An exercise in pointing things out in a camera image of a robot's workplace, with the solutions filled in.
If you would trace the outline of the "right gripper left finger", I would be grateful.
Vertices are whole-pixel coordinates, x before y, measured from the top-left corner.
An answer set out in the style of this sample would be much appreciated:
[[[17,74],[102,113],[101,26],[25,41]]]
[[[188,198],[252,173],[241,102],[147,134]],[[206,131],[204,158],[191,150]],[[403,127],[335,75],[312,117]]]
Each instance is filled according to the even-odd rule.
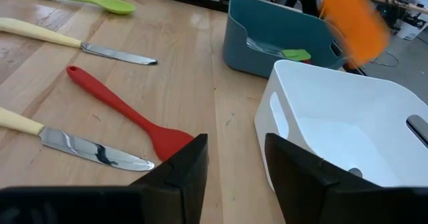
[[[208,169],[208,135],[199,134],[130,186],[138,191],[131,223],[199,223]]]

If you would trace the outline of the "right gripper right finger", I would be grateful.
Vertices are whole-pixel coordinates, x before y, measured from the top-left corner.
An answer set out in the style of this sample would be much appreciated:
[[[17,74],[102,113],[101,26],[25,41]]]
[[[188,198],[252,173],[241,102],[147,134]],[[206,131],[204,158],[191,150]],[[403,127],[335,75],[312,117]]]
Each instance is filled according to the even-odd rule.
[[[327,189],[338,182],[324,161],[274,133],[265,136],[265,157],[286,223],[319,223]]]

